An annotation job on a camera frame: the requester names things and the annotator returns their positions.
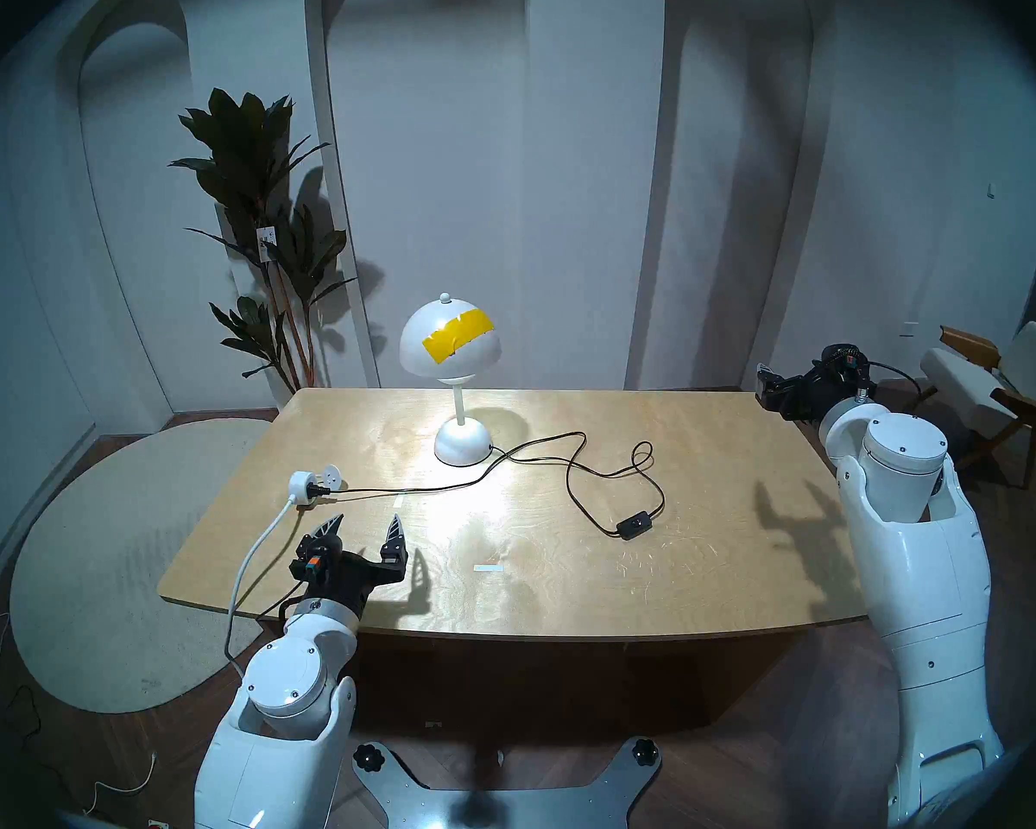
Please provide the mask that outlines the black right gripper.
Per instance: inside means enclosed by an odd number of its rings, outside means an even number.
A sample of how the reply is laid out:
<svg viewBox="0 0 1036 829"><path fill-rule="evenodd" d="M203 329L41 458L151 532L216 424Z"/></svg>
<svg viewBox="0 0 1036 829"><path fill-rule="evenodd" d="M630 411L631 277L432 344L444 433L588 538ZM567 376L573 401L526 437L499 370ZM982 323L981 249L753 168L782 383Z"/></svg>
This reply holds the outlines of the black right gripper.
<svg viewBox="0 0 1036 829"><path fill-rule="evenodd" d="M768 365L755 368L755 396L773 392L773 410L783 419L822 422L838 403L871 397L871 363L853 344L826 346L803 375L783 379Z"/></svg>

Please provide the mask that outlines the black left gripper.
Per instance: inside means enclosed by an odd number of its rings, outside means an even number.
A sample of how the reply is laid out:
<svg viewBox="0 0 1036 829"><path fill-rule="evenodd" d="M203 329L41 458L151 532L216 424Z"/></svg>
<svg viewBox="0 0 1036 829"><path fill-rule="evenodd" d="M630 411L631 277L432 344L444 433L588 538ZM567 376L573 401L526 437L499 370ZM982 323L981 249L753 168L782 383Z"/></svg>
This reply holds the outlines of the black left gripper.
<svg viewBox="0 0 1036 829"><path fill-rule="evenodd" d="M289 572L307 587L306 597L330 600L359 617L376 587L405 578L407 549L399 514L392 517L377 563L348 553L320 539L337 539L344 514L339 513L306 535Z"/></svg>

